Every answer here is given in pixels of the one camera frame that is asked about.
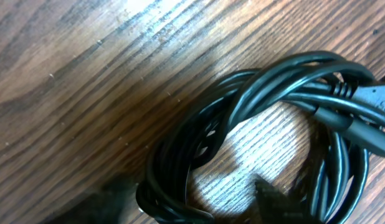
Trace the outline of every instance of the wooden surface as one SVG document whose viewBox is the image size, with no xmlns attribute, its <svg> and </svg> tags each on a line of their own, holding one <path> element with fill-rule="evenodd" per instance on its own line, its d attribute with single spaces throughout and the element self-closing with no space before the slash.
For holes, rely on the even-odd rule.
<svg viewBox="0 0 385 224">
<path fill-rule="evenodd" d="M 38 223 L 119 172 L 139 182 L 214 80 L 318 49 L 382 77 L 385 0 L 0 0 L 0 223 Z M 315 129 L 282 103 L 241 124 L 193 174 L 193 205 L 238 217 L 255 174 L 287 192 Z M 154 222 L 130 203 L 125 223 Z M 385 223 L 385 159 L 348 223 Z"/>
</svg>

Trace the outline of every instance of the cable connector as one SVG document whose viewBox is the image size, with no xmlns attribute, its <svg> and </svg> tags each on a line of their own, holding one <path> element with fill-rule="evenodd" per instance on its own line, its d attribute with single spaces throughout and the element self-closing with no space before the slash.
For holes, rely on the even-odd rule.
<svg viewBox="0 0 385 224">
<path fill-rule="evenodd" d="M 358 86 L 351 99 L 373 105 L 385 112 L 385 83 Z"/>
</svg>

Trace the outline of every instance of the cable bundle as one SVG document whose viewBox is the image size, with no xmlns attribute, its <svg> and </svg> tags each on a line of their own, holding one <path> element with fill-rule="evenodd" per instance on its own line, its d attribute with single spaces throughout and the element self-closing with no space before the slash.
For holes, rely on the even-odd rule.
<svg viewBox="0 0 385 224">
<path fill-rule="evenodd" d="M 138 205 L 159 223 L 214 223 L 211 214 L 186 205 L 189 171 L 209 162 L 238 123 L 282 100 L 312 113 L 329 129 L 329 151 L 315 168 L 311 189 L 301 203 L 303 215 L 315 223 L 343 223 L 364 190 L 369 153 L 385 157 L 385 133 L 380 130 L 385 128 L 385 111 L 379 101 L 374 104 L 363 97 L 365 87 L 374 82 L 364 66 L 322 51 L 231 73 L 206 89 L 186 118 L 150 153 L 146 180 L 136 193 Z M 350 177 L 353 181 L 342 201 Z"/>
</svg>

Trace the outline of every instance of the brown wood grain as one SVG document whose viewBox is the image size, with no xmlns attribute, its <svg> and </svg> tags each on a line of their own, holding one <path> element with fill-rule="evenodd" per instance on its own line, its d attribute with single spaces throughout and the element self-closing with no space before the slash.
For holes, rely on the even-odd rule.
<svg viewBox="0 0 385 224">
<path fill-rule="evenodd" d="M 214 80 L 320 49 L 381 78 L 385 0 L 0 0 L 0 223 L 38 223 L 119 172 L 139 182 Z M 238 217 L 254 175 L 288 192 L 316 129 L 283 103 L 240 124 L 193 173 L 192 204 Z M 348 223 L 385 223 L 385 159 L 370 169 Z M 130 203 L 125 223 L 154 223 Z"/>
</svg>

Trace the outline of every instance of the black cable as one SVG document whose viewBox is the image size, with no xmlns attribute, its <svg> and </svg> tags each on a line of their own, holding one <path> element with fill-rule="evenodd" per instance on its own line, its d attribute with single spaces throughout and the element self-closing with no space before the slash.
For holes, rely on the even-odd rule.
<svg viewBox="0 0 385 224">
<path fill-rule="evenodd" d="M 209 162 L 238 123 L 283 100 L 309 111 L 330 129 L 329 151 L 318 160 L 311 189 L 301 203 L 303 217 L 314 223 L 343 223 L 364 190 L 369 152 L 385 157 L 385 133 L 380 131 L 385 128 L 385 97 L 359 97 L 367 95 L 362 94 L 367 91 L 364 86 L 374 81 L 362 65 L 323 51 L 231 73 L 206 89 L 186 118 L 151 152 L 146 180 L 136 193 L 138 205 L 159 223 L 214 223 L 211 214 L 186 205 L 189 171 Z M 346 189 L 350 177 L 353 182 Z"/>
</svg>

